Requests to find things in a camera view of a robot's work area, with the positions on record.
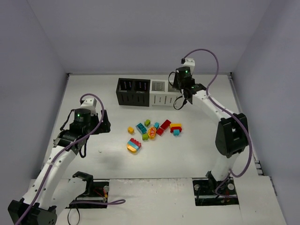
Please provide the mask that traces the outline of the orange flower lego piece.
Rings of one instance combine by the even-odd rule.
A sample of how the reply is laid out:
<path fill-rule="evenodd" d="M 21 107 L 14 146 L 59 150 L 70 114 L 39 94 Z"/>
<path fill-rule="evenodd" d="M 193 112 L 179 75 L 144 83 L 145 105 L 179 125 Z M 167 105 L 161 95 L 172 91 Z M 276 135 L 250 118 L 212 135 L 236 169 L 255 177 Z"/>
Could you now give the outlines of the orange flower lego piece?
<path fill-rule="evenodd" d="M 148 129 L 148 138 L 149 139 L 154 139 L 155 138 L 155 136 L 156 136 L 156 128 L 155 127 L 150 127 L 149 129 Z"/>

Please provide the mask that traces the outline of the small red lego brick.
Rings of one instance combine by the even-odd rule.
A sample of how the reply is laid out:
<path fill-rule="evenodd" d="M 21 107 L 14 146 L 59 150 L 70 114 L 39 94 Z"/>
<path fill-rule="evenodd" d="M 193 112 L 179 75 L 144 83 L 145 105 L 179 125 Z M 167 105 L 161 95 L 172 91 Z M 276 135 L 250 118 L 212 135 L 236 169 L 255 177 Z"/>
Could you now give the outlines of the small red lego brick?
<path fill-rule="evenodd" d="M 161 136 L 163 133 L 164 133 L 164 130 L 163 130 L 161 127 L 159 127 L 159 128 L 156 130 L 156 134 L 159 135 L 159 136 Z"/>

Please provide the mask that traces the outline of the small teal lego cube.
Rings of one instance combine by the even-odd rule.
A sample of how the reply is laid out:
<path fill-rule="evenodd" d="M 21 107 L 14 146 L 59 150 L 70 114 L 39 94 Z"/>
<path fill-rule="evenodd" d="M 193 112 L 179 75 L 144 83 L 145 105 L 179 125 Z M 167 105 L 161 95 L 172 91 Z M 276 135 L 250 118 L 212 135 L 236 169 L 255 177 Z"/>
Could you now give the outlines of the small teal lego cube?
<path fill-rule="evenodd" d="M 156 129 L 158 129 L 158 128 L 159 128 L 159 123 L 158 123 L 158 122 L 155 122 L 155 123 L 154 123 L 154 127 L 155 127 Z"/>

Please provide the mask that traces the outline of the lime small lego brick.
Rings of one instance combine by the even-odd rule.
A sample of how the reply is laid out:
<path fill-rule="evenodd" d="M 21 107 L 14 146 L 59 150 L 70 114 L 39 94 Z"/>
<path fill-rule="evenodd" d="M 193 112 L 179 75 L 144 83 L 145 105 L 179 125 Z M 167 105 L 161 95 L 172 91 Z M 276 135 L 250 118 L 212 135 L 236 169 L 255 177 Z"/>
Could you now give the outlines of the lime small lego brick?
<path fill-rule="evenodd" d="M 142 140 L 143 140 L 143 141 L 146 141 L 146 140 L 148 140 L 148 138 L 149 138 L 149 136 L 148 136 L 148 134 L 147 134 L 147 133 L 145 133 L 145 134 L 142 134 Z"/>

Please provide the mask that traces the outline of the large red lego brick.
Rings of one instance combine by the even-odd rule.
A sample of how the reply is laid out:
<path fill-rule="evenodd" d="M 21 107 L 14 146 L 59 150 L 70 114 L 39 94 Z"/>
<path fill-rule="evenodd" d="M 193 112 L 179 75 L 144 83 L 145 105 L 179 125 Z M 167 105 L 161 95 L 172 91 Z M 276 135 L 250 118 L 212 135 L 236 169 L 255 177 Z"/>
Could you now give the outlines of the large red lego brick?
<path fill-rule="evenodd" d="M 161 124 L 160 128 L 163 129 L 163 130 L 167 130 L 168 127 L 170 126 L 170 124 L 171 124 L 171 122 L 170 122 L 169 120 L 165 120 L 165 121 Z"/>

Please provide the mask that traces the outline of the teal lego brick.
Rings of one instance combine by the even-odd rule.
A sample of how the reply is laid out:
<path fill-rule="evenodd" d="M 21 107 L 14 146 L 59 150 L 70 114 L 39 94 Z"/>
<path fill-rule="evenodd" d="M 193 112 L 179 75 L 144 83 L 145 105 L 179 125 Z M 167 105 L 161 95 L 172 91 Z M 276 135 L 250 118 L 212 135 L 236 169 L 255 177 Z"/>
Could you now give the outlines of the teal lego brick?
<path fill-rule="evenodd" d="M 135 127 L 142 135 L 147 133 L 147 128 L 142 123 L 138 123 Z"/>

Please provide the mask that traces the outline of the small orange lego cube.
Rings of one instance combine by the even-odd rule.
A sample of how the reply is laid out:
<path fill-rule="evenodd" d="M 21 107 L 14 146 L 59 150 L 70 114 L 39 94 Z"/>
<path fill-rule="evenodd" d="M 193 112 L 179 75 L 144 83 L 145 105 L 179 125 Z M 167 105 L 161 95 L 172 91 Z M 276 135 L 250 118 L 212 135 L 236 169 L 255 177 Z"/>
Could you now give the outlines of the small orange lego cube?
<path fill-rule="evenodd" d="M 132 128 L 132 127 L 128 127 L 127 128 L 127 131 L 130 133 L 130 134 L 133 134 L 135 132 L 135 130 Z"/>

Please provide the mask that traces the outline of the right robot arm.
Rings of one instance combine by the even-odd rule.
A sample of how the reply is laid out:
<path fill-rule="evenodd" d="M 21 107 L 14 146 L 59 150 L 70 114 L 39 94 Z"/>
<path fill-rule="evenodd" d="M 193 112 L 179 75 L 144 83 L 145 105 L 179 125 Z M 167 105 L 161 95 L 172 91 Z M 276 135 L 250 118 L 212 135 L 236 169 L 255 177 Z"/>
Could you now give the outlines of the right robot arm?
<path fill-rule="evenodd" d="M 173 73 L 172 87 L 181 92 L 183 104 L 198 104 L 217 124 L 215 145 L 220 155 L 206 174 L 210 188 L 217 189 L 229 179 L 237 157 L 250 144 L 247 118 L 226 109 L 209 94 L 207 87 L 195 83 L 190 67 L 179 67 Z"/>

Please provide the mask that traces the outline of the small green lego cube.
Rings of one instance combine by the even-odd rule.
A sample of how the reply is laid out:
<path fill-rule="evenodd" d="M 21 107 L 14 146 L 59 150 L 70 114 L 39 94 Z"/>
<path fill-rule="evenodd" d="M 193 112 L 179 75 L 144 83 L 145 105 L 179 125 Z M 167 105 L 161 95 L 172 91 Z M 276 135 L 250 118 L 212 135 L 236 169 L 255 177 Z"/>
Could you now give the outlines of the small green lego cube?
<path fill-rule="evenodd" d="M 150 125 L 150 123 L 151 123 L 151 121 L 150 121 L 149 119 L 147 119 L 147 120 L 144 122 L 144 125 L 145 125 L 146 127 L 148 127 L 148 126 Z"/>

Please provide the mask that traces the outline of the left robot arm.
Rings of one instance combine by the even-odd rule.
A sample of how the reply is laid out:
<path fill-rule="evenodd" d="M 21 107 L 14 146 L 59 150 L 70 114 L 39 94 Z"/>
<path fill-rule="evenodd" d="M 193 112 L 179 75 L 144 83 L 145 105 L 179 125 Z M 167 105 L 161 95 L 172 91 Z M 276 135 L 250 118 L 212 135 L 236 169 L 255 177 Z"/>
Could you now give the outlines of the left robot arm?
<path fill-rule="evenodd" d="M 89 136 L 108 133 L 110 126 L 106 110 L 101 110 L 98 117 L 87 108 L 75 109 L 74 121 L 54 141 L 51 154 L 32 186 L 19 201 L 9 204 L 8 212 L 15 225 L 53 225 L 73 200 L 92 192 L 93 176 L 80 171 L 72 175 L 65 187 L 57 186 L 75 157 L 86 156 Z"/>

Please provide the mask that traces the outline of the yellow red arch lego stack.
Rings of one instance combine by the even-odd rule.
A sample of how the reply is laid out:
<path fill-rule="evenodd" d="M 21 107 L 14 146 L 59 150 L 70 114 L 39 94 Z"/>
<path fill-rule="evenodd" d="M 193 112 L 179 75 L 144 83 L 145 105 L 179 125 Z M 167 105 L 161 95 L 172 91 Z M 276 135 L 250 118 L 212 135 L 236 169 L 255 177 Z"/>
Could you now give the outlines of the yellow red arch lego stack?
<path fill-rule="evenodd" d="M 179 132 L 182 132 L 182 124 L 181 123 L 171 123 L 169 125 L 170 127 L 170 132 L 173 133 L 174 130 L 179 130 Z"/>

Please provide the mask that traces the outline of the red blue orange lego stack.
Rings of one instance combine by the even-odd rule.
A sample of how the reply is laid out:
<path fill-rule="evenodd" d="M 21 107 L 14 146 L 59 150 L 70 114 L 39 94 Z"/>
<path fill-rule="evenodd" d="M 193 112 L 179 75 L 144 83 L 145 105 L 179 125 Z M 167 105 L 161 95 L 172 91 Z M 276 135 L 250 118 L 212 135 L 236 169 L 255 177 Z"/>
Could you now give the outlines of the red blue orange lego stack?
<path fill-rule="evenodd" d="M 136 154 L 141 149 L 142 144 L 136 139 L 130 138 L 127 142 L 126 147 L 129 152 L 131 152 L 132 154 Z"/>

